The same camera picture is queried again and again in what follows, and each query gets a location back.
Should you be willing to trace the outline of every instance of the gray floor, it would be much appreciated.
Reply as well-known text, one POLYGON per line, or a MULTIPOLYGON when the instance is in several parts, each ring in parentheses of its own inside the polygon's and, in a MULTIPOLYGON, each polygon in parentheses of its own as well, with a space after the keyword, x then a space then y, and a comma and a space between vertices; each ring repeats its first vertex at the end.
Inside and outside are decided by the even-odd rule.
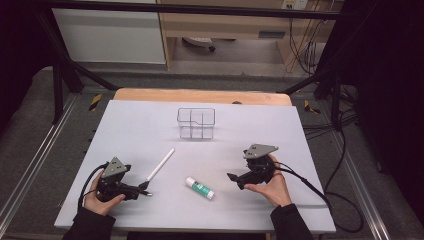
MULTIPOLYGON (((217 50, 186 46, 181 41, 175 53, 174 69, 136 69, 130 71, 103 71, 105 79, 125 87, 143 88, 195 88, 238 91, 275 92, 293 84, 306 75, 301 71, 285 73, 281 59, 272 42, 258 41, 215 41, 217 50)), ((53 226, 60 210, 61 200, 72 184, 79 166, 84 159, 84 151, 89 148, 91 139, 101 120, 107 101, 113 92, 102 95, 95 111, 88 111, 98 90, 93 82, 84 79, 89 85, 83 94, 77 95, 75 108, 68 122, 54 143, 31 188, 11 221, 6 236, 19 236, 20 239, 49 239, 59 237, 64 230, 53 226)), ((320 104, 310 94, 314 85, 303 89, 301 94, 292 97, 298 107, 302 124, 323 124, 322 114, 303 110, 304 98, 311 107, 320 104)), ((9 126, 0 138, 0 167, 8 171, 0 172, 0 206, 4 206, 12 194, 20 177, 32 160, 38 147, 51 127, 53 119, 53 97, 51 72, 42 71, 34 78, 21 109, 13 116, 9 126)), ((376 169, 376 162, 364 139, 360 126, 350 125, 344 129, 346 142, 358 170, 376 204, 382 220, 392 239, 424 239, 424 230, 416 216, 389 175, 376 169)), ((334 139, 330 134, 308 141, 318 175, 324 185, 340 157, 334 139)), ((330 185, 329 190, 344 195, 358 204, 347 174, 342 167, 330 185)), ((344 201, 330 197, 335 207, 334 220, 347 228, 355 228, 359 217, 355 210, 344 201)), ((115 236, 125 236, 116 231, 115 236)), ((374 239, 365 221, 358 233, 338 230, 326 234, 327 239, 374 239)))

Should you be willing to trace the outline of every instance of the black sleeve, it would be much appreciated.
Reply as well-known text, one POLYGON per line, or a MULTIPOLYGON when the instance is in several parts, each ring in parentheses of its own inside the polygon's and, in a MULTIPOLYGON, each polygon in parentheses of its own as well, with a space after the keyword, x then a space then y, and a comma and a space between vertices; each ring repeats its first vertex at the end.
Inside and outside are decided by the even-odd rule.
POLYGON ((314 239, 294 204, 276 207, 271 213, 271 220, 277 240, 314 239))
POLYGON ((63 240, 110 240, 115 219, 81 208, 63 240))

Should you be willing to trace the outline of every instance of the white table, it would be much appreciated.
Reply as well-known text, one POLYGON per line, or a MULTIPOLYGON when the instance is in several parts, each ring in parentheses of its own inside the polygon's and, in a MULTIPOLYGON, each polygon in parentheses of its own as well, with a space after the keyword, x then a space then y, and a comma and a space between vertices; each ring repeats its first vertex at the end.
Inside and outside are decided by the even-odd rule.
MULTIPOLYGON (((273 153, 322 190, 295 107, 217 103, 110 101, 55 226, 69 228, 90 172, 113 157, 131 164, 122 182, 138 185, 171 148, 175 153, 140 196, 114 208, 115 227, 131 231, 270 232, 273 207, 259 194, 239 190, 226 173, 247 172, 242 151, 252 143, 279 146, 273 153), (216 110, 214 138, 179 138, 180 107, 216 110), (208 199, 185 186, 193 177, 215 191, 208 199)), ((312 233, 335 232, 324 202, 286 174, 292 200, 312 233)))

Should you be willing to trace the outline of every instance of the white glue stick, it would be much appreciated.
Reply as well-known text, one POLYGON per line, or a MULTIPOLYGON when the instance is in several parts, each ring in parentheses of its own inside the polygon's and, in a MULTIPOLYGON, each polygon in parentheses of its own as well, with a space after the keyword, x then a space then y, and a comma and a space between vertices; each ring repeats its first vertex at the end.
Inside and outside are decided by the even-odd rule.
POLYGON ((206 197, 209 200, 211 200, 213 195, 215 194, 208 187, 199 183, 198 181, 194 180, 191 177, 188 177, 186 179, 186 185, 189 186, 190 188, 192 188, 194 191, 200 193, 202 196, 206 197))

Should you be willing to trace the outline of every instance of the white pen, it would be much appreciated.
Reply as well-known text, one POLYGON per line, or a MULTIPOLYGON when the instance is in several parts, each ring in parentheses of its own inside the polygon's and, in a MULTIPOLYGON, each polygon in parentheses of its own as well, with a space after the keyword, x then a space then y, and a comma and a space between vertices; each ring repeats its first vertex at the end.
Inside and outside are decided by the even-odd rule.
POLYGON ((169 153, 165 156, 165 158, 159 163, 159 165, 153 170, 152 173, 147 177, 146 181, 150 182, 152 178, 156 175, 156 173, 159 171, 159 169, 165 164, 165 162, 171 157, 171 155, 175 152, 175 149, 171 149, 169 153))

